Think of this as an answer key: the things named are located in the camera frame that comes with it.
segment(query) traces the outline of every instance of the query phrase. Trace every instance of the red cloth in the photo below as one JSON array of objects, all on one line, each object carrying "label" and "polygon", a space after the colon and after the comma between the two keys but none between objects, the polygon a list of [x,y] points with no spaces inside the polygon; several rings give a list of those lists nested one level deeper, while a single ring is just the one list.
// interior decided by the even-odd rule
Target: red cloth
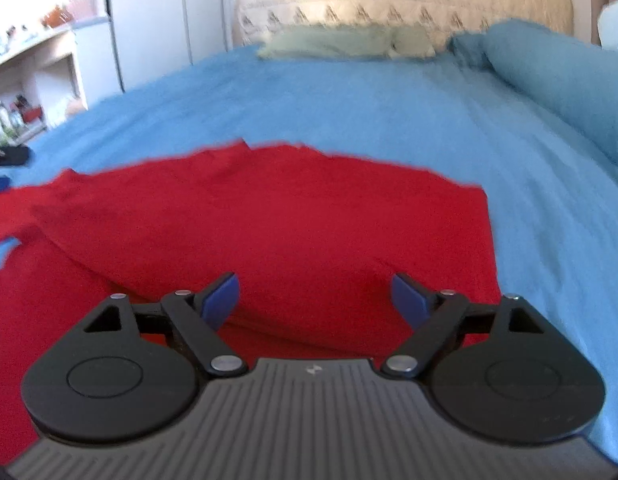
[{"label": "red cloth", "polygon": [[157,301],[227,270],[221,335],[257,356],[382,358],[410,335],[390,278],[497,302],[487,200],[428,171],[246,144],[0,195],[0,462],[35,437],[27,367],[115,290]]}]

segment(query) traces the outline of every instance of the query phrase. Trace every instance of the silver screw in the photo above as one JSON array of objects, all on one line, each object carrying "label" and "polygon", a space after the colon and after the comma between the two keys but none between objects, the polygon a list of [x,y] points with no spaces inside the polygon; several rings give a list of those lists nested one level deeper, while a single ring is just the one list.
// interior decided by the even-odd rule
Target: silver screw
[{"label": "silver screw", "polygon": [[219,372],[235,372],[243,366],[243,360],[237,355],[219,355],[211,360],[211,367]]},{"label": "silver screw", "polygon": [[387,366],[394,372],[408,374],[418,367],[418,361],[410,355],[392,355],[387,359]]}]

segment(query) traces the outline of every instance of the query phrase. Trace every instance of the green pillow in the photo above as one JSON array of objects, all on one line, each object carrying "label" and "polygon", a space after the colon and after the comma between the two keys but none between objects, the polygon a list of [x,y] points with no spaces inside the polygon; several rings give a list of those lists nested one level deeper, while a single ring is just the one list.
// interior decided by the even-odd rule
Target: green pillow
[{"label": "green pillow", "polygon": [[258,51],[261,59],[284,57],[387,57],[392,33],[388,27],[325,27],[296,25],[284,28]]},{"label": "green pillow", "polygon": [[390,57],[432,57],[436,51],[425,28],[416,23],[393,28],[393,50]]}]

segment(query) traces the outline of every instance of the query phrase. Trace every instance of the white logo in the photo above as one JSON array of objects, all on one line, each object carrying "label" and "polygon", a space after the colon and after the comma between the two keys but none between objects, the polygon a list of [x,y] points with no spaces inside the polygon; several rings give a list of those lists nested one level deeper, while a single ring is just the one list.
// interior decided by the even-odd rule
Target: white logo
[{"label": "white logo", "polygon": [[305,370],[307,370],[308,374],[311,374],[315,377],[316,374],[319,374],[320,372],[323,371],[323,367],[318,366],[318,365],[313,365],[313,366],[308,366],[307,368],[305,368]]}]

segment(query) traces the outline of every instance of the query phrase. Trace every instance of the triangular cutout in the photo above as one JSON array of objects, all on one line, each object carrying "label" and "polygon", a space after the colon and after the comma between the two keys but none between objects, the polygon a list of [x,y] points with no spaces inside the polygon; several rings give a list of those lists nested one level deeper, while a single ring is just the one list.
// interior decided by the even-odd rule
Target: triangular cutout
[{"label": "triangular cutout", "polygon": [[542,330],[531,316],[522,308],[514,308],[509,319],[509,332],[522,332],[526,334],[543,334]]},{"label": "triangular cutout", "polygon": [[85,332],[118,332],[120,330],[120,311],[117,306],[108,306],[102,314],[84,329]]}]

